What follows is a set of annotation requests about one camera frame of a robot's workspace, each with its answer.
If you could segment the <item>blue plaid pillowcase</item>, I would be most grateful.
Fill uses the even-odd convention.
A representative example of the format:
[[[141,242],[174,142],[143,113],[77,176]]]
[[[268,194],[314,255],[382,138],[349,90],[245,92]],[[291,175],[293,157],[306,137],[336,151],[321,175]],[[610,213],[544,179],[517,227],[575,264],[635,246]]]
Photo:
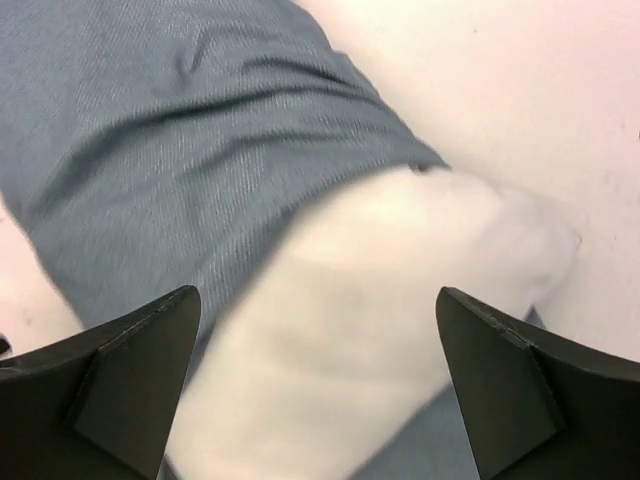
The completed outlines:
[[[1,193],[86,330],[192,285],[215,328],[296,217],[451,169],[291,1],[5,1]],[[345,479],[469,479],[450,385]]]

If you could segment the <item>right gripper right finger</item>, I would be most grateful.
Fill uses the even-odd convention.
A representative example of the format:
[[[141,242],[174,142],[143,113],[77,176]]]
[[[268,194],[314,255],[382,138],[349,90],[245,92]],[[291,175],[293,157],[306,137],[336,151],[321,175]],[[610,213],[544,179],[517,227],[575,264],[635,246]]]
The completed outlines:
[[[483,479],[636,479],[639,365],[455,288],[436,317]]]

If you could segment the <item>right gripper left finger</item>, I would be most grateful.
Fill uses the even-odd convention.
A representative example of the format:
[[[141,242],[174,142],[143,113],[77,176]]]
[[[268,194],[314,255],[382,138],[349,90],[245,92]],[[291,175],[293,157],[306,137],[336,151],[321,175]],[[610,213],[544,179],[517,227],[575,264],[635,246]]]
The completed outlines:
[[[184,286],[2,361],[2,478],[156,478],[199,319]]]

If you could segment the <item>white pillow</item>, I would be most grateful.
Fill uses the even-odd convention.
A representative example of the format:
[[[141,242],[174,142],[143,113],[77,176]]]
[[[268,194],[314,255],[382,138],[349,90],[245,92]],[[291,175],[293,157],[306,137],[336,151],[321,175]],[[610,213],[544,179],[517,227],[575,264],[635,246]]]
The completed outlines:
[[[345,479],[447,383],[453,286],[516,318],[562,281],[577,232],[522,190],[393,169],[304,209],[215,328],[168,457],[182,479]]]

